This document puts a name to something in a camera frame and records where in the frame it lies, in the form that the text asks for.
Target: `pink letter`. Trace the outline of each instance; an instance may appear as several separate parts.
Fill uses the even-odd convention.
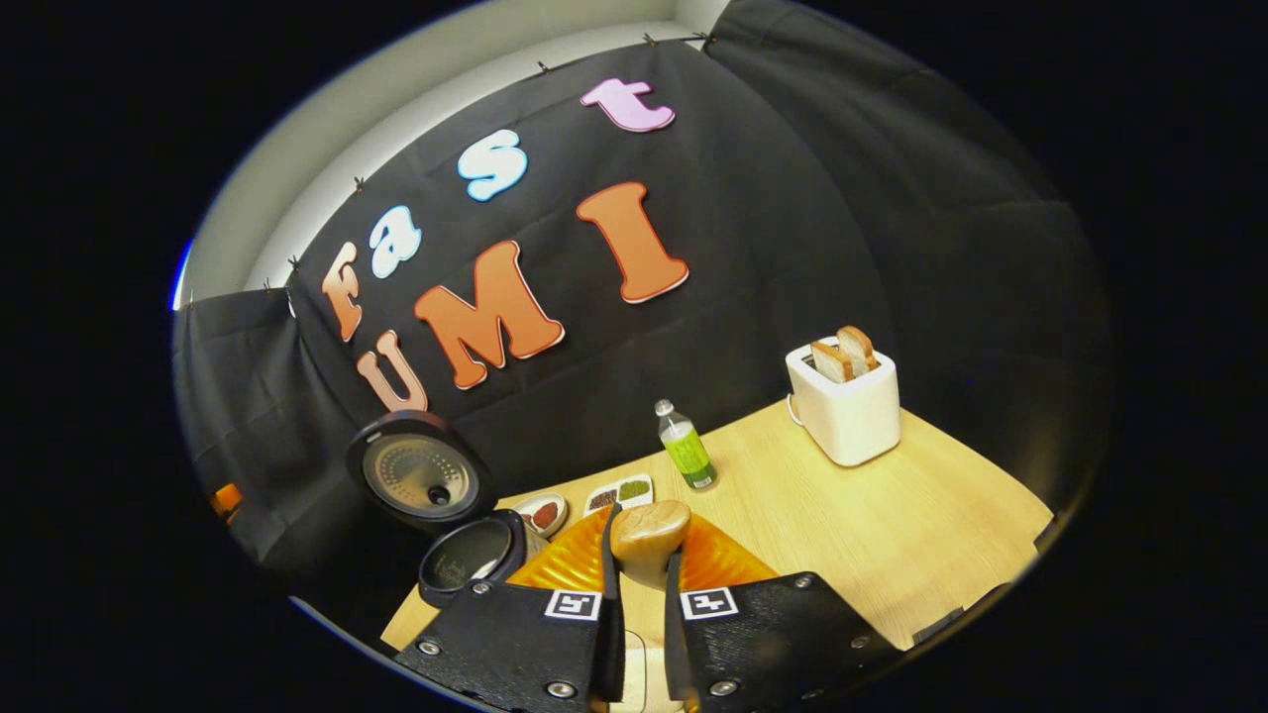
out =
[[[370,382],[370,388],[374,389],[374,395],[379,397],[379,401],[388,407],[388,411],[401,411],[402,409],[426,411],[427,392],[422,389],[418,377],[415,376],[413,369],[404,360],[404,355],[401,354],[401,340],[397,339],[396,332],[388,330],[380,334],[374,346],[378,346],[379,351],[388,358],[388,363],[396,367],[397,376],[401,377],[406,389],[408,389],[408,395],[404,397],[394,392],[392,384],[383,376],[383,370],[379,369],[378,356],[373,351],[366,351],[356,360],[356,370],[365,377],[365,381]]]
[[[586,107],[598,104],[607,118],[625,131],[643,133],[670,126],[673,121],[673,109],[668,107],[648,109],[637,98],[638,94],[648,91],[652,91],[652,88],[645,81],[624,84],[619,79],[607,79],[586,93],[581,103]]]

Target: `white wall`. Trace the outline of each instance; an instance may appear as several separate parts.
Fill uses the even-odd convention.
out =
[[[643,33],[708,32],[727,1],[497,0],[410,34],[313,94],[251,151],[199,228],[175,302],[284,284],[287,259],[344,203],[353,176],[533,76],[538,61],[638,44]]]

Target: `green spice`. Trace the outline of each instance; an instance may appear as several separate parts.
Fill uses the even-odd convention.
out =
[[[652,487],[647,485],[647,481],[630,481],[621,485],[621,494],[619,497],[620,500],[629,500],[631,497],[638,497],[649,490],[652,490]]]

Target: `small dish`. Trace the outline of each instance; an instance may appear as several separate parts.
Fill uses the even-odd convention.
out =
[[[554,518],[543,520],[547,523],[545,527],[538,524],[536,515],[549,505],[555,506]],[[543,492],[541,495],[534,495],[533,497],[524,499],[515,504],[511,510],[515,510],[520,515],[525,515],[525,524],[533,528],[533,532],[541,537],[549,538],[550,535],[559,532],[563,521],[568,519],[568,501],[566,501],[558,492]]]
[[[621,497],[623,487],[626,490],[643,490],[638,495],[626,494]],[[590,515],[595,510],[612,505],[614,502],[620,502],[621,507],[638,507],[639,505],[647,505],[656,499],[656,490],[652,487],[652,476],[647,473],[639,473],[637,476],[630,476],[628,478],[619,480],[614,483],[605,485],[602,487],[596,487],[590,495],[586,496],[586,515]]]

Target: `green drink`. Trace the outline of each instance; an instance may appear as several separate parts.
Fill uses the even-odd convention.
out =
[[[675,411],[673,403],[664,398],[656,402],[656,415],[661,417],[661,443],[687,485],[692,488],[713,485],[718,478],[718,469],[709,459],[691,419]]]

